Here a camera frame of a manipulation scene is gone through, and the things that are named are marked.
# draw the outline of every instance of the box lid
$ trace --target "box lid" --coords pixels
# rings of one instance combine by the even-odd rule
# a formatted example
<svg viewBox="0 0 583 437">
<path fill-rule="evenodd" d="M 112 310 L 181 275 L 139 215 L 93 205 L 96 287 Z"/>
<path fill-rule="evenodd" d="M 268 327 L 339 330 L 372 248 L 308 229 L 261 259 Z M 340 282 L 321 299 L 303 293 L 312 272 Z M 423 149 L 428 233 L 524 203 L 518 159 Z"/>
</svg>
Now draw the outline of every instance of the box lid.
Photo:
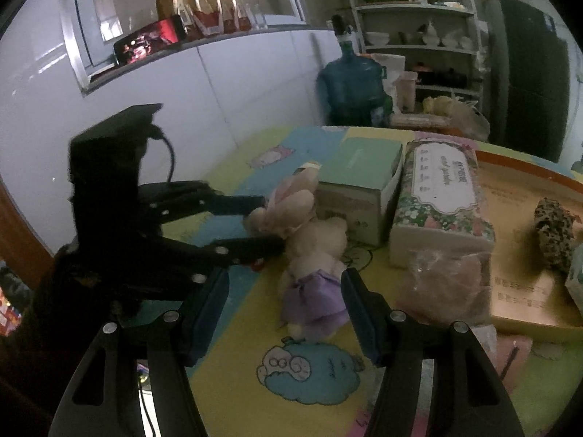
<svg viewBox="0 0 583 437">
<path fill-rule="evenodd" d="M 394 139 L 346 138 L 320 169 L 320 182 L 381 190 L 395 174 L 402 149 Z"/>
</svg>

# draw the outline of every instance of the leopard print item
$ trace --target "leopard print item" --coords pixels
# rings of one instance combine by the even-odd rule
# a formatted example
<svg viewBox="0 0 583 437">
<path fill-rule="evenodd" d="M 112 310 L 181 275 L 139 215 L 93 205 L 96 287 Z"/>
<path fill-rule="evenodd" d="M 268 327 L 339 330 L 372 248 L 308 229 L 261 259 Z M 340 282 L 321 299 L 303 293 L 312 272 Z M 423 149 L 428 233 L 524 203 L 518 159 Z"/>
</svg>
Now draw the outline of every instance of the leopard print item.
<svg viewBox="0 0 583 437">
<path fill-rule="evenodd" d="M 568 274 L 575 249 L 573 222 L 581 219 L 551 198 L 543 198 L 535 209 L 535 229 L 546 267 Z"/>
</svg>

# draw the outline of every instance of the white tiled wall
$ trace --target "white tiled wall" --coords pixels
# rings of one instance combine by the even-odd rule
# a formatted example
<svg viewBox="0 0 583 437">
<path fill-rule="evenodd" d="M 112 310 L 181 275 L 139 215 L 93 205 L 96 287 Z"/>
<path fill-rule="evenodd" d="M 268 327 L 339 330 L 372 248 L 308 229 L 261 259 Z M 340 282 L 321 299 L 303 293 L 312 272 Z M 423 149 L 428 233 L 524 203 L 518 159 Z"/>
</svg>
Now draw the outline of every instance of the white tiled wall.
<svg viewBox="0 0 583 437">
<path fill-rule="evenodd" d="M 316 76 L 339 56 L 331 31 L 246 36 L 157 60 L 84 97 L 57 0 L 28 0 L 0 40 L 0 175 L 54 252 L 75 234 L 71 137 L 127 106 L 164 103 L 154 122 L 176 150 L 175 179 L 196 179 L 263 127 L 322 124 Z M 164 144 L 150 141 L 141 181 L 164 180 L 168 167 Z"/>
</svg>

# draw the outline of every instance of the bottle of amber liquid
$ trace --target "bottle of amber liquid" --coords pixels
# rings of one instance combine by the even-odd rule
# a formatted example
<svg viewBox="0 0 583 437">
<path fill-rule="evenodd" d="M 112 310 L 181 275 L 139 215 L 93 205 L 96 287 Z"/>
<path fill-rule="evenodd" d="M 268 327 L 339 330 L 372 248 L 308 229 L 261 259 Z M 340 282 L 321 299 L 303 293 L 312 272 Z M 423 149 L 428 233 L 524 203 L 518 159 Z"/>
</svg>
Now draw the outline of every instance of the bottle of amber liquid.
<svg viewBox="0 0 583 437">
<path fill-rule="evenodd" d="M 192 28 L 187 31 L 190 40 L 202 39 L 211 35 L 209 28 L 214 26 L 213 10 L 206 0 L 184 0 Z"/>
<path fill-rule="evenodd" d="M 184 0 L 156 0 L 156 10 L 159 20 L 165 20 L 177 14 L 187 31 L 188 27 L 193 25 Z"/>
<path fill-rule="evenodd" d="M 221 0 L 206 0 L 211 7 L 211 17 L 209 18 L 211 25 L 207 27 L 209 36 L 224 33 L 223 26 L 223 9 Z"/>
<path fill-rule="evenodd" d="M 251 20 L 247 15 L 243 0 L 221 0 L 221 3 L 225 34 L 251 29 Z"/>
</svg>

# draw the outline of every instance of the floral pattern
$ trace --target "floral pattern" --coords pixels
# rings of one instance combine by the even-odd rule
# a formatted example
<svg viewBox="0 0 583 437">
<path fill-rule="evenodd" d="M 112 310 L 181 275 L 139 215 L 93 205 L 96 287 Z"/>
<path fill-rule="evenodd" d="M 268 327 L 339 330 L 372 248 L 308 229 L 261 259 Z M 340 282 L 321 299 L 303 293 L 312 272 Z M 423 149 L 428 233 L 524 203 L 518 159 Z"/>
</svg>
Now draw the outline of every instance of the floral pattern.
<svg viewBox="0 0 583 437">
<path fill-rule="evenodd" d="M 473 208 L 459 208 L 453 214 L 442 214 L 433 206 L 424 204 L 412 195 L 413 178 L 415 176 L 415 148 L 429 142 L 428 139 L 418 139 L 407 144 L 407 152 L 403 165 L 402 189 L 399 196 L 394 224 L 413 225 L 423 228 L 438 228 L 445 231 L 467 233 L 481 236 L 494 242 L 494 228 L 486 214 L 486 196 L 477 183 L 477 159 L 473 150 L 454 142 L 432 139 L 431 142 L 445 142 L 462 151 L 467 159 L 467 165 L 472 177 L 477 203 Z"/>
</svg>

